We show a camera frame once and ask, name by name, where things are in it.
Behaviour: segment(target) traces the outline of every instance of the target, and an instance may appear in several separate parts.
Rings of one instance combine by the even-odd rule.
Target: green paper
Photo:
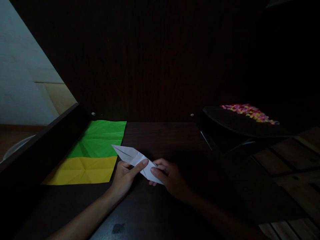
[[[121,145],[127,122],[91,121],[67,158],[117,156],[111,144]]]

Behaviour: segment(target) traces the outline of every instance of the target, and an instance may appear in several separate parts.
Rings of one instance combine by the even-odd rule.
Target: white origami
[[[111,146],[113,146],[114,150],[117,152],[117,154],[119,155],[122,161],[130,163],[132,166],[136,166],[143,159],[148,159],[145,155],[143,155],[142,153],[140,153],[139,151],[135,150],[132,147],[124,147],[124,146],[117,146],[117,145],[111,145]],[[155,165],[153,162],[149,160],[148,165],[140,173],[150,181],[163,184],[162,182],[159,181],[159,179],[157,179],[150,172],[150,169],[152,167],[157,168],[157,165]]]

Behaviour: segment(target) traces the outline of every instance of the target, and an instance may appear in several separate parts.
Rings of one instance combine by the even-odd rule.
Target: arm
[[[147,164],[148,160],[144,159],[129,170],[132,166],[129,163],[120,161],[111,187],[71,222],[51,235],[48,240],[87,239],[102,220],[124,198],[132,185],[134,177],[144,169]]]
[[[184,181],[176,164],[164,159],[154,161],[158,166],[151,168],[151,173],[158,178],[168,192],[180,201],[193,207],[207,219],[226,239],[268,239],[262,232],[253,226],[239,220],[235,216],[220,209],[215,204],[208,202],[194,193]]]

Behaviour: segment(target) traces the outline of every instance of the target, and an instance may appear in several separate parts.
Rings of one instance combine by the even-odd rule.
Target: forearm
[[[48,240],[83,240],[88,239],[102,220],[118,204],[119,199],[110,192],[94,201],[71,222],[51,235]]]
[[[184,202],[206,218],[225,239],[268,239],[258,229],[223,211],[197,194],[192,193]]]

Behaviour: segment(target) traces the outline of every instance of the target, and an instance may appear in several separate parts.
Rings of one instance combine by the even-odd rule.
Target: hand
[[[120,161],[111,187],[107,190],[116,201],[120,201],[130,189],[134,177],[148,165],[148,159],[139,162],[135,167],[131,164]]]
[[[192,195],[192,190],[183,179],[178,166],[163,158],[155,160],[153,163],[155,163],[158,168],[152,167],[151,173],[164,184],[172,196],[185,202],[186,199]],[[150,181],[149,185],[155,186],[156,183]]]

